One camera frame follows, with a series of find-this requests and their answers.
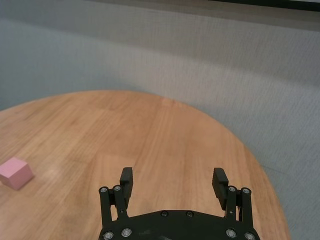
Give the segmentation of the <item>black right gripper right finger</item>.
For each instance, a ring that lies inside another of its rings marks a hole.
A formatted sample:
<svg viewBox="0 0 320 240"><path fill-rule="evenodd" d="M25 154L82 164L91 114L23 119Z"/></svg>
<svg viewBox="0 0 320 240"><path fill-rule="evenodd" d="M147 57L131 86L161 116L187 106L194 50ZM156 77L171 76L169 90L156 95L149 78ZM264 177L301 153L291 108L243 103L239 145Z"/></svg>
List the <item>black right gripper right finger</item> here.
<svg viewBox="0 0 320 240"><path fill-rule="evenodd" d="M249 188L237 189L229 185L225 171L218 167L213 170L212 187L227 220L236 221L236 209L238 209L239 222L252 222L252 191Z"/></svg>

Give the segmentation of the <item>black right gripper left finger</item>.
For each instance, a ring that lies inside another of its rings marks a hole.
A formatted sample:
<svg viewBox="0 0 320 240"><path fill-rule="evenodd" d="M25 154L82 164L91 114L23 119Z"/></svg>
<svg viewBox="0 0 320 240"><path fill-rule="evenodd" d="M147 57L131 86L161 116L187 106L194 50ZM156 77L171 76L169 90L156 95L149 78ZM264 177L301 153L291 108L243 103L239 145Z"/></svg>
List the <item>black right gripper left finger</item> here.
<svg viewBox="0 0 320 240"><path fill-rule="evenodd" d="M128 217L127 209L132 189L132 167L123 168L118 185L115 185L112 188L102 186L99 189L102 224L110 224L112 222L111 206L115 206L118 219Z"/></svg>

